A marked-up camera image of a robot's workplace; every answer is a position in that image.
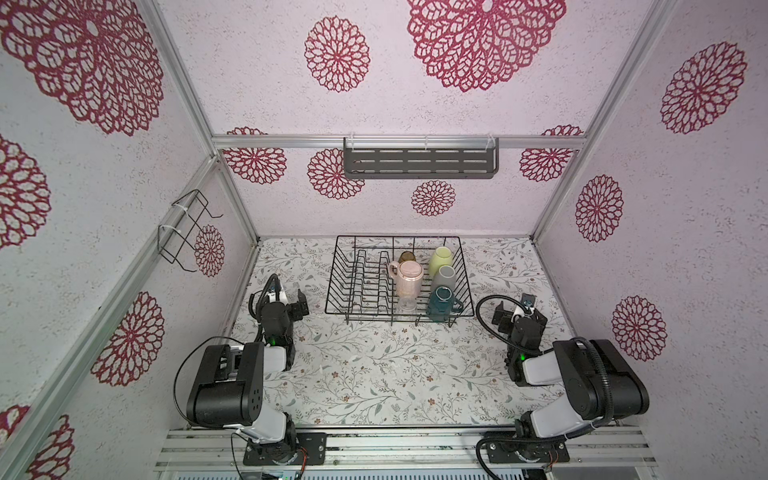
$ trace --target table surface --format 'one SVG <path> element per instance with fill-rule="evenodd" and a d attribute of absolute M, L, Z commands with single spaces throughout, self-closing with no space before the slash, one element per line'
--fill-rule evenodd
<path fill-rule="evenodd" d="M 294 325 L 296 361 L 265 375 L 265 402 L 297 425 L 495 425 L 564 394 L 560 385 L 517 387 L 506 345 L 473 318 L 444 324 L 361 322 L 324 313 L 335 237 L 264 240 L 232 335 L 253 341 L 247 300 L 277 273 L 290 302 L 306 294 L 310 315 Z M 462 239 L 472 298 L 536 295 L 549 318 L 541 348 L 573 334 L 530 240 Z M 484 306 L 490 323 L 495 302 Z"/>

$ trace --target gray cup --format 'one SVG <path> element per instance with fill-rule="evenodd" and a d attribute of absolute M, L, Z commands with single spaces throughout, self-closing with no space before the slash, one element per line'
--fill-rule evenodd
<path fill-rule="evenodd" d="M 443 265 L 432 279 L 432 292 L 439 286 L 447 286 L 451 291 L 456 288 L 456 269 L 450 265 Z"/>

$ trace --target pink mug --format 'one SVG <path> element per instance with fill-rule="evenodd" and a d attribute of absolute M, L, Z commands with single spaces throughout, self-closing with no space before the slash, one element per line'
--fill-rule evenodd
<path fill-rule="evenodd" d="M 389 276 L 395 280 L 395 291 L 400 298 L 415 299 L 422 291 L 424 269 L 418 262 L 407 260 L 391 262 L 387 267 Z"/>

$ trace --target teal mug handle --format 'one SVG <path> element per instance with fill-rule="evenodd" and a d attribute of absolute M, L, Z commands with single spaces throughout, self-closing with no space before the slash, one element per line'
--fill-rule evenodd
<path fill-rule="evenodd" d="M 453 298 L 453 308 L 451 308 L 451 311 L 453 313 L 459 313 L 464 309 L 464 302 L 459 300 L 458 298 Z"/>

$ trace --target red flower print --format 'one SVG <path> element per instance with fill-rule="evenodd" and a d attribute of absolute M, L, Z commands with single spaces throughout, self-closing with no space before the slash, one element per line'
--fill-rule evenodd
<path fill-rule="evenodd" d="M 266 135 L 257 128 L 238 127 L 229 135 Z M 271 184 L 286 172 L 282 148 L 227 148 L 221 154 L 232 171 L 255 184 Z"/>
<path fill-rule="evenodd" d="M 725 113 L 744 83 L 744 52 L 736 44 L 712 44 L 672 75 L 661 99 L 661 121 L 674 133 L 700 130 Z"/>
<path fill-rule="evenodd" d="M 551 40 L 565 0 L 408 0 L 413 54 L 444 87 L 488 90 Z"/>
<path fill-rule="evenodd" d="M 645 298 L 628 296 L 620 301 L 611 323 L 619 346 L 635 359 L 652 360 L 667 346 L 667 324 Z"/>
<path fill-rule="evenodd" d="M 607 175 L 598 175 L 584 185 L 578 196 L 578 231 L 591 242 L 605 240 L 619 226 L 623 206 L 618 182 Z"/>
<path fill-rule="evenodd" d="M 558 125 L 545 130 L 542 135 L 581 135 L 584 132 L 573 125 Z M 523 176 L 545 182 L 560 177 L 565 164 L 571 159 L 574 151 L 570 148 L 528 148 L 523 150 L 520 157 L 520 171 Z"/>
<path fill-rule="evenodd" d="M 205 276 L 216 276 L 224 265 L 224 240 L 213 225 L 200 229 L 194 241 L 194 259 Z"/>
<path fill-rule="evenodd" d="M 0 0 L 2 46 L 75 119 L 107 133 L 149 129 L 163 99 L 157 49 L 129 0 Z"/>
<path fill-rule="evenodd" d="M 304 42 L 304 58 L 312 76 L 331 91 L 348 91 L 368 73 L 371 58 L 357 25 L 339 17 L 317 22 Z"/>
<path fill-rule="evenodd" d="M 165 319 L 157 300 L 139 293 L 109 343 L 101 351 L 91 373 L 99 383 L 126 386 L 149 370 L 163 346 Z"/>
<path fill-rule="evenodd" d="M 0 249 L 37 234 L 51 211 L 50 196 L 35 159 L 0 135 Z"/>
<path fill-rule="evenodd" d="M 366 184 L 365 180 L 350 180 L 344 175 L 344 152 L 338 148 L 317 152 L 310 159 L 306 174 L 315 190 L 337 200 L 354 197 Z"/>
<path fill-rule="evenodd" d="M 0 412 L 0 449 L 8 441 L 13 431 L 16 430 L 16 425 L 28 411 L 28 406 L 14 405 L 10 409 Z"/>
<path fill-rule="evenodd" d="M 419 185 L 411 195 L 411 205 L 425 217 L 444 214 L 453 206 L 456 192 L 451 185 L 440 180 L 430 180 Z"/>
<path fill-rule="evenodd" d="M 62 415 L 56 427 L 27 468 L 27 480 L 61 480 L 69 472 L 69 459 L 74 453 L 74 429 L 69 425 L 69 415 Z"/>

